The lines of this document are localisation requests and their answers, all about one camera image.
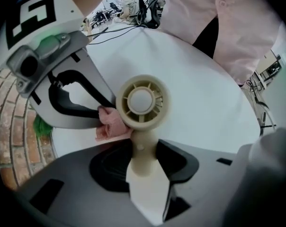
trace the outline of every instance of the desk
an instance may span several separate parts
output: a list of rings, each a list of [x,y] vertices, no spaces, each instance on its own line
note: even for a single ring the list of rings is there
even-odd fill
[[[109,30],[126,25],[117,24]],[[104,34],[98,43],[126,30]],[[259,137],[259,124],[234,80],[198,49],[158,30],[135,28],[108,42],[87,46],[88,54],[114,94],[131,77],[151,74],[170,90],[171,112],[158,129],[161,139],[236,153]],[[79,85],[65,87],[74,103],[97,108]],[[92,147],[95,130],[54,129],[58,156]]]

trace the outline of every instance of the brick wall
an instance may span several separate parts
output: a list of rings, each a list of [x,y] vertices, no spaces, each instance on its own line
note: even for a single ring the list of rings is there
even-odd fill
[[[0,174],[13,190],[55,159],[50,138],[35,135],[35,116],[18,95],[16,77],[0,70]]]

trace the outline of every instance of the white circular cap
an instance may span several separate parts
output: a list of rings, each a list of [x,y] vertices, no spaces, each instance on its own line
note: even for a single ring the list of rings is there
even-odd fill
[[[138,113],[143,113],[151,107],[152,95],[149,91],[140,89],[131,95],[129,102],[133,110]]]

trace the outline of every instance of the beige plastic part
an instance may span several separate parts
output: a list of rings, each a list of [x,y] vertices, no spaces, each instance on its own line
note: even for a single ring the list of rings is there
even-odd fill
[[[134,129],[132,171],[147,177],[156,163],[159,141],[155,131],[167,117],[170,95],[165,84],[154,76],[140,75],[128,80],[116,98],[116,108],[124,123]]]
[[[116,97],[116,108],[130,128],[139,131],[152,130],[163,122],[169,112],[169,91],[165,84],[154,76],[136,76],[120,88]]]

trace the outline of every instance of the pink cloth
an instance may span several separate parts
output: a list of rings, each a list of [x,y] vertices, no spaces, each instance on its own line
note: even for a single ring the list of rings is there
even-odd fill
[[[133,129],[130,129],[124,124],[118,110],[115,108],[99,106],[98,111],[100,121],[104,125],[96,129],[97,141],[109,140],[113,137],[122,135],[130,136]]]
[[[164,32],[193,44],[218,16],[219,34],[214,60],[238,83],[256,70],[271,49],[281,24],[265,0],[165,0]]]

